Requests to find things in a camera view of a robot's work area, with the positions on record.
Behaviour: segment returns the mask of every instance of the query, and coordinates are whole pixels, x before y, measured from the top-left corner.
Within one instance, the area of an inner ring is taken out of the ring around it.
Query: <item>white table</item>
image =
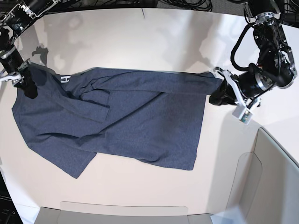
[[[215,66],[239,74],[229,57],[246,25],[244,18],[167,9],[144,9],[144,14],[141,9],[113,9],[48,15],[22,35],[18,49],[38,63],[39,56],[31,52],[47,47],[47,66],[63,75],[91,67],[200,73]],[[299,30],[284,28],[299,68]],[[250,30],[237,62],[247,66],[258,52]],[[0,169],[27,223],[34,222],[39,207],[60,209],[61,201],[186,206],[188,214],[217,213],[226,208],[238,159],[252,151],[260,125],[298,115],[298,86],[295,82],[287,90],[265,94],[257,122],[249,126],[231,116],[233,106],[217,107],[207,100],[193,171],[97,154],[74,179],[26,146],[11,112],[16,89],[8,84],[0,100]]]

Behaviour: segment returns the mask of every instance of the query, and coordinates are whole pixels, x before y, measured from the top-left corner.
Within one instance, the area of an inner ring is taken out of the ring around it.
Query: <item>table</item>
[[[47,15],[16,43],[23,58],[38,46],[49,50],[47,66],[62,75],[92,67],[200,73],[215,66],[237,72],[230,51],[246,25],[241,16],[169,9],[109,9]],[[299,68],[299,30],[284,26]],[[255,62],[252,30],[236,60]],[[251,152],[257,130],[298,115],[298,82],[263,96],[255,121],[245,126],[232,117],[233,106],[206,101],[193,171],[151,166],[135,159],[97,154],[76,180],[31,151],[12,116],[16,89],[2,87],[0,169],[24,223],[40,207],[60,202],[123,206],[186,206],[188,214],[225,210],[239,157]]]

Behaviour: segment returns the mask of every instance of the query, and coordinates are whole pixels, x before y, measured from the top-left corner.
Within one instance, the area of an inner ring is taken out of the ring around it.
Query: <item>metal mount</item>
[[[22,81],[22,79],[23,78],[19,72],[13,72],[7,76],[0,77],[0,82],[12,81],[13,85],[15,85],[18,82]]]
[[[244,101],[244,98],[242,96],[242,93],[237,85],[237,83],[232,79],[232,73],[228,70],[222,70],[220,68],[215,68],[213,70],[214,73],[221,73],[227,83],[232,87],[235,96],[236,96],[236,104],[237,107],[233,111],[233,116],[236,117],[239,121],[241,121],[244,124],[249,124],[249,122],[252,119],[253,116],[253,110],[258,107],[258,105],[261,102],[260,98],[256,98],[255,101],[252,103],[252,106],[248,108],[246,102]]]
[[[257,25],[261,25],[261,24],[269,23],[271,18],[275,18],[275,19],[279,20],[281,12],[280,12],[280,9],[279,9],[277,3],[275,2],[275,0],[270,0],[270,4],[273,7],[274,12],[263,12],[263,13],[253,16],[248,3],[246,3],[244,9],[245,9],[247,15],[249,16],[249,18],[248,18],[249,22],[250,23],[254,22]]]

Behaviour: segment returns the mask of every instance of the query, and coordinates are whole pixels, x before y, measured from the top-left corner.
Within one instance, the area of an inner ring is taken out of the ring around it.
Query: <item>shirt sleeve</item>
[[[94,69],[89,73],[105,73]],[[93,89],[110,91],[156,91],[172,94],[210,95],[222,80],[207,75],[180,74],[152,71],[127,71],[98,78]]]

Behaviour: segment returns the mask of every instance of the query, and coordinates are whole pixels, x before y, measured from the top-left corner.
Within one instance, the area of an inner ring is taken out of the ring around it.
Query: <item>cable bundle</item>
[[[186,0],[161,0],[166,4],[177,6],[180,8],[211,12],[213,9],[212,0],[198,0],[195,3],[187,2]]]
[[[289,0],[284,4],[285,14],[283,15],[284,24],[299,27],[299,0]]]
[[[104,3],[100,4],[100,6],[105,6],[105,5],[116,5],[120,2],[125,2],[125,4],[137,4],[139,0],[108,0],[105,1]]]

